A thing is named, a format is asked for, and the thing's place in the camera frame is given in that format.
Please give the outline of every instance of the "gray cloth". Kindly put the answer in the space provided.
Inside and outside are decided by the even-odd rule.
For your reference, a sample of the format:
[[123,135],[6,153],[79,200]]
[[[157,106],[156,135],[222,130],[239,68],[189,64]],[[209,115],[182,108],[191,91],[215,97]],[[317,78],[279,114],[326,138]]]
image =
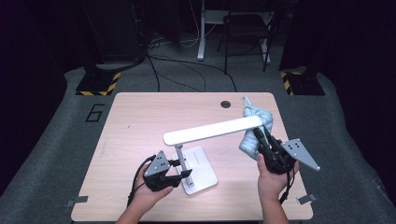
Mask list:
[[[271,112],[266,109],[254,106],[247,96],[242,98],[242,103],[245,105],[244,108],[244,118],[257,115],[262,119],[262,124],[270,133],[274,123],[273,116]],[[247,130],[242,142],[239,144],[239,149],[245,152],[251,159],[257,160],[257,155],[259,154],[259,140],[254,136],[253,130]]]

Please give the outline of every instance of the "yellow and black striped tape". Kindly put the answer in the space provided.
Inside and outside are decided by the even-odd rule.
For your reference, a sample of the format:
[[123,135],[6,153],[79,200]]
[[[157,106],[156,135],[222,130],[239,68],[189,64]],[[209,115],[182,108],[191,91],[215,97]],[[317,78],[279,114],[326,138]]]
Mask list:
[[117,82],[119,81],[121,73],[117,73],[114,77],[113,80],[111,81],[110,86],[108,87],[107,91],[76,91],[76,95],[87,95],[87,96],[92,96],[92,95],[110,95],[111,92],[114,91],[116,88]]
[[288,80],[287,73],[292,73],[294,75],[302,75],[302,73],[301,72],[280,72],[280,76],[282,77],[286,92],[288,93],[288,95],[294,95],[293,90],[291,89],[291,85]]

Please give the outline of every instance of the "hand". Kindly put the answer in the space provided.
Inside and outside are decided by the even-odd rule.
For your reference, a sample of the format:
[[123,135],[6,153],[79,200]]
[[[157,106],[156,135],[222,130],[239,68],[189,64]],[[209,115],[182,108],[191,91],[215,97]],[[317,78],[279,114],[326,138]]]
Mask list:
[[[279,201],[279,194],[288,184],[287,174],[276,175],[268,171],[265,166],[264,156],[259,153],[257,156],[257,167],[259,168],[259,197],[262,204],[262,217],[264,223],[281,224],[289,223],[285,211]],[[290,171],[290,178],[300,169],[299,162],[294,163],[294,172]]]
[[148,167],[149,165],[146,164],[140,170],[136,180],[134,199],[117,223],[137,223],[143,215],[154,207],[156,202],[172,192],[173,187],[168,187],[160,191],[152,191],[144,184],[143,173],[146,172]]
[[[259,197],[261,200],[277,201],[279,194],[288,184],[288,178],[286,174],[276,175],[272,174],[267,170],[265,166],[264,156],[259,153],[257,157],[257,166],[259,168],[260,176],[258,180],[259,186]],[[294,172],[290,171],[290,178],[298,172],[300,169],[299,162],[294,163]]]

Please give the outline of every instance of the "table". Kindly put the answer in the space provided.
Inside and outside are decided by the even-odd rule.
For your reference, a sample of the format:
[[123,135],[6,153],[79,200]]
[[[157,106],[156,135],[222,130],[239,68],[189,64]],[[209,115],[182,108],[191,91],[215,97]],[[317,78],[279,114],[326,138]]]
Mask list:
[[[205,7],[205,0],[201,0],[201,33],[200,33],[200,42],[198,48],[197,60],[203,61],[205,57],[205,41],[206,41],[206,33],[205,33],[205,25],[206,24],[223,24],[223,17],[226,16],[228,11],[226,10],[207,10]],[[271,19],[271,15],[269,13],[259,13],[262,15],[264,20],[268,22]],[[261,44],[262,52],[267,51],[267,40],[263,40]],[[267,63],[271,63],[270,56],[268,55]]]
[[[123,92],[117,94],[105,127],[93,154],[91,165],[78,196],[88,196],[76,203],[75,221],[114,221],[124,211],[133,178],[140,163],[163,150],[168,160],[176,154],[167,147],[163,135],[172,131],[242,118],[242,97],[273,113],[272,135],[288,140],[282,119],[271,93],[263,92]],[[228,101],[231,106],[220,104]],[[205,150],[219,183],[188,195],[182,185],[154,208],[142,221],[237,221],[261,220],[257,192],[259,175],[256,162],[238,149],[244,132],[185,144],[188,149]],[[175,175],[172,167],[168,175]],[[298,173],[289,198],[283,203],[288,219],[309,219],[310,203],[298,204],[306,195]]]

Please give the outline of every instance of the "lamp arm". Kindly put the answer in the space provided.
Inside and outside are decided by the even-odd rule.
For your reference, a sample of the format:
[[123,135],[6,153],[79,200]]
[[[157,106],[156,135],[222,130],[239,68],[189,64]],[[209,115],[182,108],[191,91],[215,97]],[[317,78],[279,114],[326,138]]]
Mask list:
[[169,147],[180,146],[207,138],[254,129],[260,126],[262,126],[262,119],[259,116],[249,116],[166,133],[163,135],[163,142]]

